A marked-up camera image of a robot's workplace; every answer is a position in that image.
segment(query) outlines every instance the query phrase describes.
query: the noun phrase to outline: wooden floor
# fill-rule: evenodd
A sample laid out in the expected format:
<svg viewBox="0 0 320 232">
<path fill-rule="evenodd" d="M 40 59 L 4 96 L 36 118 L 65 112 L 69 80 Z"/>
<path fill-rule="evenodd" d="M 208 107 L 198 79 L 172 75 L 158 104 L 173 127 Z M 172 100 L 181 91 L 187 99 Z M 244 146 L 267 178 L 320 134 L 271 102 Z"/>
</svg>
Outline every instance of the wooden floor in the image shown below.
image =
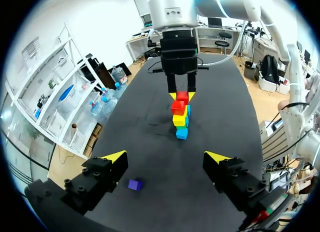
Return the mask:
<svg viewBox="0 0 320 232">
<path fill-rule="evenodd" d="M 202 48 L 200 53 L 220 54 L 220 50 Z M 251 96 L 259 124 L 263 120 L 272 120 L 273 117 L 278 113 L 278 103 L 282 100 L 288 100 L 289 94 L 282 95 L 277 92 L 271 93 L 261 90 L 257 81 L 244 77 L 244 62 L 236 57 L 233 58 L 233 61 L 238 67 L 239 73 L 242 75 L 243 80 L 247 85 L 247 89 Z M 128 67 L 132 73 L 132 75 L 128 77 L 128 83 L 134 79 L 144 62 L 144 60 L 140 60 Z M 64 188 L 64 179 L 73 179 L 76 175 L 81 173 L 81 165 L 84 162 L 85 160 L 83 158 L 73 155 L 71 152 L 63 149 L 60 146 L 56 146 L 53 152 L 48 177 L 60 187 Z"/>
</svg>

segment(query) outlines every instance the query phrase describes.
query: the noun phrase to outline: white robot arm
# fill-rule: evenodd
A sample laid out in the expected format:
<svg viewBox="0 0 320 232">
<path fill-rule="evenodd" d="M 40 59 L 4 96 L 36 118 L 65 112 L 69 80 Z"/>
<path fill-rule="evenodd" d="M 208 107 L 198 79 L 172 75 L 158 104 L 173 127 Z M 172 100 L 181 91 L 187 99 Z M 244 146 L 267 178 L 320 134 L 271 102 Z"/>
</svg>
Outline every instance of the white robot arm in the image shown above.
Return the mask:
<svg viewBox="0 0 320 232">
<path fill-rule="evenodd" d="M 261 19 L 267 26 L 275 42 L 279 58 L 282 62 L 290 63 L 289 102 L 304 103 L 306 101 L 303 93 L 305 84 L 298 48 L 296 44 L 284 43 L 283 35 L 274 23 L 271 16 L 272 13 L 263 1 L 264 0 L 147 0 L 147 3 L 150 8 L 153 28 L 162 31 L 164 38 L 168 38 L 169 35 L 173 36 L 173 32 L 176 32 L 176 37 L 183 35 L 182 32 L 184 31 L 189 31 L 190 34 L 191 28 L 198 26 L 197 14 L 205 17 L 233 18 L 244 21 L 259 21 Z M 162 58 L 161 62 L 163 70 L 166 72 L 166 63 L 164 63 Z M 177 74 L 182 75 L 189 73 L 192 73 L 192 71 L 181 71 L 181 73 Z M 310 106 L 304 107 L 303 105 L 298 105 L 288 108 L 288 111 L 282 110 L 280 112 L 283 126 L 278 130 L 282 130 L 283 133 L 278 132 L 277 135 L 272 135 L 262 142 L 264 164 L 278 160 L 285 155 L 292 154 L 294 158 L 302 157 L 317 170 L 320 170 L 320 156 L 318 156 L 320 136 L 312 130 L 313 116 L 318 108 L 319 102 L 320 89 L 314 96 Z"/>
</svg>

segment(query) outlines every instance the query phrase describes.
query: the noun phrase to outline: purple block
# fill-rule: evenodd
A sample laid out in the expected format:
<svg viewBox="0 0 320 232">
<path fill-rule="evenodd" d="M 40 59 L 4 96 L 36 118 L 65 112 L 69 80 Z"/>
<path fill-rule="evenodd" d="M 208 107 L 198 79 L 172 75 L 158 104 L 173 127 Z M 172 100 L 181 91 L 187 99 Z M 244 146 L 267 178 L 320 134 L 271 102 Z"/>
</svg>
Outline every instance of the purple block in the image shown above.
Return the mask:
<svg viewBox="0 0 320 232">
<path fill-rule="evenodd" d="M 140 191 L 142 189 L 142 185 L 143 183 L 141 181 L 130 179 L 128 188 L 135 191 Z"/>
</svg>

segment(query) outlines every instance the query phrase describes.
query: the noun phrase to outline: black backpack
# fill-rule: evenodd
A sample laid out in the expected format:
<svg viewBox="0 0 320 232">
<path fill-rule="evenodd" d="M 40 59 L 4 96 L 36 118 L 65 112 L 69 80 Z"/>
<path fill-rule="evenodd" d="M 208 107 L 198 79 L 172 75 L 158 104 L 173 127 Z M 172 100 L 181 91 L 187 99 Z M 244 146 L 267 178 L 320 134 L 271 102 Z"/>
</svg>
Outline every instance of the black backpack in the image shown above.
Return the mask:
<svg viewBox="0 0 320 232">
<path fill-rule="evenodd" d="M 266 55 L 260 62 L 262 77 L 269 82 L 280 84 L 278 75 L 278 63 L 275 57 Z"/>
</svg>

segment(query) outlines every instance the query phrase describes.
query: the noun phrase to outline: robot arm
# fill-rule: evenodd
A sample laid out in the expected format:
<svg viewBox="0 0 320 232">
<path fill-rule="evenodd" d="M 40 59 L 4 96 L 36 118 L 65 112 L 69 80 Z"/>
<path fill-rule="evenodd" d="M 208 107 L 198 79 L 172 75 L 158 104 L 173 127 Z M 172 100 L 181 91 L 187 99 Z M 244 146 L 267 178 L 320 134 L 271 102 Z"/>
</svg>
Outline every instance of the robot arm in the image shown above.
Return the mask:
<svg viewBox="0 0 320 232">
<path fill-rule="evenodd" d="M 270 0 L 147 0 L 147 3 L 150 7 L 153 28 L 162 31 L 163 34 L 163 40 L 160 42 L 161 63 L 163 71 L 167 75 L 170 94 L 177 91 L 174 76 L 184 74 L 188 74 L 188 77 L 192 75 L 193 87 L 191 90 L 188 87 L 188 91 L 196 92 L 197 53 L 195 39 L 191 36 L 191 28 L 198 26 L 198 13 L 205 17 L 224 17 L 244 21 L 259 21 L 261 19 L 275 41 L 279 58 L 284 63 L 290 63 L 290 103 L 306 101 L 303 93 L 305 86 L 302 62 L 298 48 L 295 44 L 284 42 L 283 35 L 273 21 L 270 9 L 265 6 L 266 3 L 270 3 Z M 280 113 L 283 119 L 287 148 L 294 145 L 305 135 L 306 131 L 313 127 L 313 123 L 310 121 L 319 101 L 320 94 L 314 97 L 311 105 L 306 109 L 303 105 L 292 106 L 288 108 L 289 115 Z M 278 139 L 273 138 L 274 141 L 270 143 L 277 145 L 280 143 Z M 272 159 L 277 160 L 293 153 L 293 156 L 303 157 L 312 163 L 317 170 L 320 170 L 320 157 L 318 156 L 320 136 L 310 132 L 303 140 L 305 142 L 295 144 L 292 149 L 280 148 L 273 154 Z M 310 143 L 306 143 L 306 141 L 312 141 L 313 146 L 309 146 Z"/>
</svg>

